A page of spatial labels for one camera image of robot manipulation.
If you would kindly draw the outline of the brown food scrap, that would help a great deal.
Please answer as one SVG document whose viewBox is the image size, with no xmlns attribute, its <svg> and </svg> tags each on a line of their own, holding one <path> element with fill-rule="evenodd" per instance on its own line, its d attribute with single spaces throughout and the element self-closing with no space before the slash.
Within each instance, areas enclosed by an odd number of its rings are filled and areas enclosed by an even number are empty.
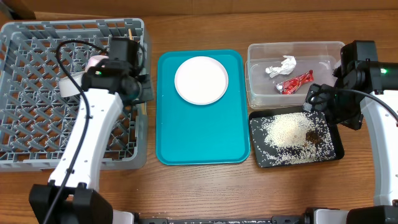
<svg viewBox="0 0 398 224">
<path fill-rule="evenodd" d="M 322 138 L 315 131 L 309 131 L 306 133 L 306 140 L 314 145 L 319 145 L 323 142 Z"/>
</svg>

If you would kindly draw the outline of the large white plate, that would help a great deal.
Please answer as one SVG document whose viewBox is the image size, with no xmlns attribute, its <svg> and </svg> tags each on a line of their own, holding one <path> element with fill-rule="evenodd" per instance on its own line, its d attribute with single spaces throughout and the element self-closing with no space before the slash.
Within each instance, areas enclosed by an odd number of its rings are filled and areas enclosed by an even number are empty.
<svg viewBox="0 0 398 224">
<path fill-rule="evenodd" d="M 175 89 L 182 99 L 194 105 L 210 105 L 226 93 L 229 76 L 216 59 L 206 56 L 192 57 L 177 69 Z"/>
</svg>

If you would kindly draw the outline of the small white bowl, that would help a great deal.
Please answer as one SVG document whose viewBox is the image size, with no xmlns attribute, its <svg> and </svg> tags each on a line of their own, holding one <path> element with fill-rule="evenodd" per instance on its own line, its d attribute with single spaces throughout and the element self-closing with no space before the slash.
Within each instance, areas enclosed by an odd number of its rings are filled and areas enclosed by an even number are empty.
<svg viewBox="0 0 398 224">
<path fill-rule="evenodd" d="M 97 65 L 102 59 L 108 59 L 106 55 L 94 55 L 90 57 L 88 63 L 86 64 L 85 71 L 87 72 L 90 67 Z"/>
</svg>

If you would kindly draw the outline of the white tissue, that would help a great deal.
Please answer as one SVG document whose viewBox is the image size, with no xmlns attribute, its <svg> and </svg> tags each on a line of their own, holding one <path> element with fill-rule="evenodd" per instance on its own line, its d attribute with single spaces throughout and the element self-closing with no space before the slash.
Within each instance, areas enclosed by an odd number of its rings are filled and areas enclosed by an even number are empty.
<svg viewBox="0 0 398 224">
<path fill-rule="evenodd" d="M 293 72 L 297 65 L 297 61 L 294 56 L 291 55 L 284 55 L 284 60 L 280 63 L 279 67 L 267 67 L 266 73 L 271 77 L 274 78 L 277 75 L 289 75 Z"/>
</svg>

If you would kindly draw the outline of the grey bowl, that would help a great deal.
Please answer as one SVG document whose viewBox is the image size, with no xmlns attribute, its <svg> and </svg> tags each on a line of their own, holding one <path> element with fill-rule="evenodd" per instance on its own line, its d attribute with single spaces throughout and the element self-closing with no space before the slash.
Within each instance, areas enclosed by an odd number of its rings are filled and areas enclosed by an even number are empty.
<svg viewBox="0 0 398 224">
<path fill-rule="evenodd" d="M 76 72 L 71 74 L 71 77 L 78 84 L 78 86 L 81 86 L 81 79 L 83 74 L 84 72 Z M 72 80 L 68 77 L 60 79 L 58 82 L 58 87 L 60 89 L 61 97 L 64 98 L 78 95 L 80 93 L 76 86 L 72 83 Z"/>
</svg>

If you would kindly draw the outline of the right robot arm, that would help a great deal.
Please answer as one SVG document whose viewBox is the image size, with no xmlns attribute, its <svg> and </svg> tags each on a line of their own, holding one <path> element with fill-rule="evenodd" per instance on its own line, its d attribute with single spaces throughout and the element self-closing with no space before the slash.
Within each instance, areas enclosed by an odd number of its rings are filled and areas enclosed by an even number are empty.
<svg viewBox="0 0 398 224">
<path fill-rule="evenodd" d="M 309 208 L 301 223 L 397 223 L 397 64 L 355 62 L 335 70 L 334 86 L 312 84 L 303 108 L 321 111 L 328 124 L 364 116 L 376 177 L 374 204 L 349 211 Z"/>
</svg>

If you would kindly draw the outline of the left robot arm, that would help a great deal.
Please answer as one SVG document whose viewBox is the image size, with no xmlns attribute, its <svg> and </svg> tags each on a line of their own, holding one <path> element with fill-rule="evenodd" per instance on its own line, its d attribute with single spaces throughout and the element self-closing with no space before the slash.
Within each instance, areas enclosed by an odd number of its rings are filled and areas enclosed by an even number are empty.
<svg viewBox="0 0 398 224">
<path fill-rule="evenodd" d="M 39 223 L 135 223 L 135 214 L 115 210 L 99 192 L 102 159 L 116 120 L 129 105 L 152 100 L 148 73 L 125 60 L 104 58 L 70 75 L 80 92 L 78 115 L 65 151 L 45 185 L 35 184 L 29 203 Z"/>
</svg>

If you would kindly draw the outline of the red snack wrapper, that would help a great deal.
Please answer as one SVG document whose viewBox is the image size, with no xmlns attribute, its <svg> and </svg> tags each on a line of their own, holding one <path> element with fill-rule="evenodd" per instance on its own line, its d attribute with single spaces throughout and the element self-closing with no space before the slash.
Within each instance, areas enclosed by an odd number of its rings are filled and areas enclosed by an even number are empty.
<svg viewBox="0 0 398 224">
<path fill-rule="evenodd" d="M 302 85 L 314 81 L 313 70 L 276 84 L 275 88 L 281 95 L 294 94 Z"/>
</svg>

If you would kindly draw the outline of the teal plastic tray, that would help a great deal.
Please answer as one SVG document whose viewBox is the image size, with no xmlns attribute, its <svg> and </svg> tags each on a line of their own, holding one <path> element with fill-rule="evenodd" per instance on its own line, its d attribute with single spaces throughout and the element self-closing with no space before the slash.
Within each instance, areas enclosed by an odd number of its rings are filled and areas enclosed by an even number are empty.
<svg viewBox="0 0 398 224">
<path fill-rule="evenodd" d="M 210 105 L 185 101 L 175 87 L 175 75 L 186 60 L 205 56 L 227 71 L 226 93 Z M 244 66 L 235 50 L 193 50 L 163 54 L 157 64 L 155 151 L 168 166 L 234 164 L 251 150 Z"/>
</svg>

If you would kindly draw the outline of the clear plastic bin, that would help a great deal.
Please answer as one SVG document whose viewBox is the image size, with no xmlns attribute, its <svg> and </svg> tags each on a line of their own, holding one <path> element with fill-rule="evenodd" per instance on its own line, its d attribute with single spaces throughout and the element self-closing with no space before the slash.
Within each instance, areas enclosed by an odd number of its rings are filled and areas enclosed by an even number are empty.
<svg viewBox="0 0 398 224">
<path fill-rule="evenodd" d="M 245 64 L 246 91 L 252 109 L 281 108 L 302 105 L 311 84 L 334 85 L 334 69 L 341 65 L 340 50 L 345 44 L 339 41 L 276 42 L 251 44 Z M 288 75 L 270 77 L 268 67 L 280 67 L 287 56 L 297 62 Z M 276 88 L 284 82 L 308 71 L 314 81 L 305 83 L 291 95 L 282 95 Z"/>
</svg>

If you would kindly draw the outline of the grey plastic dish rack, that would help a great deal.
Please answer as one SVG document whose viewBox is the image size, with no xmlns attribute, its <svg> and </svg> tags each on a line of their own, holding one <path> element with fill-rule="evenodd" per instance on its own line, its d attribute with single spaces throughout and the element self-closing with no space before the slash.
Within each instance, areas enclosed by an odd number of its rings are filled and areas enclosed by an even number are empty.
<svg viewBox="0 0 398 224">
<path fill-rule="evenodd" d="M 150 60 L 150 38 L 139 18 L 8 22 L 1 28 L 1 170 L 57 166 L 67 146 L 79 97 L 61 97 L 66 72 L 85 70 L 112 37 L 129 37 Z"/>
</svg>

